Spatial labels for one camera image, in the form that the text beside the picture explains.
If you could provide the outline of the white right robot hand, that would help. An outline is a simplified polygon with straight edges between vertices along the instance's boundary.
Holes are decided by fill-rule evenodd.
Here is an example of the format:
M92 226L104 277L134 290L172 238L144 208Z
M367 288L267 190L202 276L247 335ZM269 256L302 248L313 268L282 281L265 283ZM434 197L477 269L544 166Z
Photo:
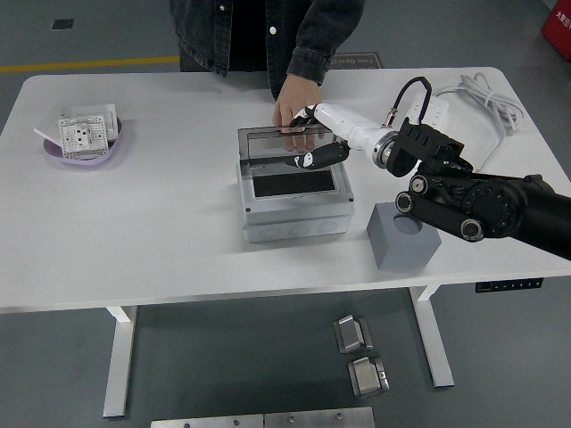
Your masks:
M397 132L370 120L359 111L337 104L318 103L300 110L291 128L319 123L339 141L323 145L305 154L287 157L285 163L299 169L322 169L345 161L351 149L363 151L381 169L387 168Z

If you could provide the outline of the person's hand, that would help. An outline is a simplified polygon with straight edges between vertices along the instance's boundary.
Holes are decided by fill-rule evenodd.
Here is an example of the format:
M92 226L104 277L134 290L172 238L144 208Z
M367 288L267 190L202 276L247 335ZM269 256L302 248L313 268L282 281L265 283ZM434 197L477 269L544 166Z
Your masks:
M288 74L274 107L273 125L275 127L287 126L300 110L320 102L321 93L316 82ZM288 137L285 140L285 147L290 152L293 150L300 153L312 151L314 149L314 137Z

